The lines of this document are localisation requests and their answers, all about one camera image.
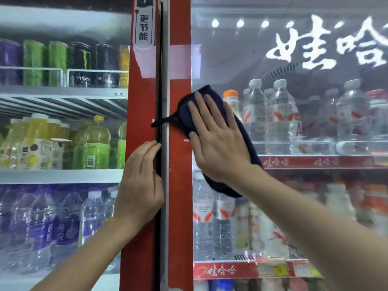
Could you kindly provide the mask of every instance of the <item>finger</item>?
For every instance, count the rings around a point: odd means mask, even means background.
[[[154,197],[155,203],[157,204],[158,208],[161,208],[164,203],[163,180],[157,174],[156,171],[154,171],[154,191],[155,191],[155,197]]]
[[[151,147],[143,157],[141,174],[144,176],[151,176],[154,171],[154,158],[162,145],[157,143]]]
[[[198,108],[196,107],[194,102],[192,101],[189,102],[189,109],[190,109],[191,118],[193,120],[194,126],[197,129],[198,134],[201,137],[203,137],[209,131],[205,123],[203,122],[203,119],[199,114]]]
[[[125,163],[123,174],[136,173],[137,175],[139,175],[144,155],[148,152],[149,149],[155,146],[155,144],[156,144],[155,140],[151,142],[146,141],[144,144],[137,147],[135,151],[132,152],[127,162]]]
[[[202,151],[201,140],[199,139],[199,136],[195,132],[191,132],[189,134],[189,137],[190,137],[191,149],[193,149],[193,153],[195,157],[195,162],[197,163],[197,166],[200,167],[205,162],[205,157],[203,156],[203,151]]]
[[[239,127],[237,126],[237,122],[234,118],[233,110],[232,108],[230,108],[227,102],[224,102],[224,109],[226,112],[226,119],[228,120],[229,128],[231,128],[232,130],[238,130]]]
[[[216,122],[217,126],[220,128],[226,129],[228,126],[226,125],[226,122],[224,118],[221,115],[220,110],[218,109],[216,103],[214,100],[209,96],[205,95],[205,102],[208,105],[211,115],[213,116],[214,121]]]
[[[202,95],[199,92],[195,92],[195,101],[197,102],[199,112],[201,114],[201,117],[208,127],[209,131],[215,131],[218,129],[218,126],[216,122],[214,121],[214,118],[211,116],[211,113],[209,111],[208,106],[205,103],[205,100],[203,99]]]

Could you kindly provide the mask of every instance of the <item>black can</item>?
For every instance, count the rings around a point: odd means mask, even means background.
[[[89,45],[80,42],[71,43],[69,56],[71,68],[92,69],[92,48]],[[88,88],[92,85],[92,78],[90,71],[71,71],[69,85],[70,87]]]
[[[96,69],[101,70],[118,70],[119,55],[118,51],[112,46],[106,44],[96,45]],[[96,87],[118,88],[119,73],[96,73]]]

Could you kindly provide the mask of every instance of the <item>refrigerator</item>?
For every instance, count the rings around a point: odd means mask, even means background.
[[[168,114],[210,84],[232,102],[267,173],[386,236],[387,110],[376,98],[386,104],[387,6],[386,0],[170,0]],[[291,95],[283,106],[281,88]],[[293,127],[279,128],[284,121]],[[266,235],[271,221],[246,200],[229,200],[229,218],[219,218],[219,194],[204,193],[209,188],[189,140],[176,127],[168,131],[164,290],[327,287],[275,224],[280,237]],[[342,192],[343,204],[333,201],[334,192]],[[220,230],[220,220],[229,225]],[[269,240],[277,238],[283,251],[271,252]],[[234,249],[220,255],[216,243]]]
[[[160,140],[150,125],[158,117],[161,6],[160,0],[0,1],[1,290],[30,290],[71,255],[80,244],[80,204],[89,191],[105,202],[129,155]],[[51,200],[41,244],[28,228],[17,230],[39,194]],[[70,194],[77,202],[63,229]],[[26,196],[30,202],[22,207]],[[101,216],[108,217],[104,210]],[[152,221],[93,290],[151,291],[155,233]],[[61,245],[67,251],[57,252]],[[41,246],[43,261],[17,262]]]

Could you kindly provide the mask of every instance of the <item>hand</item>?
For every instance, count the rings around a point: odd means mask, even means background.
[[[189,108],[198,131],[190,133],[190,143],[197,166],[214,181],[228,184],[245,165],[251,165],[248,149],[234,119],[229,104],[224,102],[229,127],[216,103],[209,95],[205,99],[196,92]]]
[[[164,203],[162,178],[153,165],[160,147],[156,141],[147,141],[125,163],[113,217],[137,231],[154,218]]]

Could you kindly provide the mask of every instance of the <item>dark blue cloth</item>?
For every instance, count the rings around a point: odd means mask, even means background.
[[[206,94],[210,95],[210,97],[214,100],[218,109],[220,110],[221,115],[224,118],[225,122],[228,123],[227,117],[226,117],[226,112],[225,112],[225,109],[223,107],[223,100],[221,99],[220,95],[217,94],[211,88],[210,85],[206,85],[206,86],[202,87],[201,89],[197,90],[197,92],[199,92],[202,96],[205,96]],[[169,123],[174,124],[178,128],[180,128],[185,133],[185,135],[187,137],[189,137],[190,132],[197,132],[197,130],[194,126],[193,120],[191,118],[191,113],[190,113],[190,109],[189,109],[189,105],[188,105],[189,101],[196,103],[194,93],[195,92],[186,95],[185,97],[183,97],[179,101],[178,108],[177,108],[176,112],[174,112],[169,117],[162,118],[160,120],[153,122],[151,126],[158,127],[165,122],[169,122]],[[259,166],[262,166],[261,162],[259,160],[259,157],[257,156],[256,150],[255,150],[251,140],[249,139],[249,136],[248,136],[247,132],[245,131],[243,124],[240,122],[240,120],[236,116],[234,118],[236,120],[237,126],[240,129],[242,137],[244,138],[245,144],[248,148],[252,164],[257,164]],[[207,181],[207,183],[209,184],[209,186],[213,190],[216,190],[217,192],[223,193],[223,194],[228,195],[230,197],[234,197],[234,198],[241,197],[240,194],[238,194],[232,188],[226,186],[224,183],[213,181],[209,177],[207,177],[205,174],[204,174],[204,177],[205,177],[205,180]]]

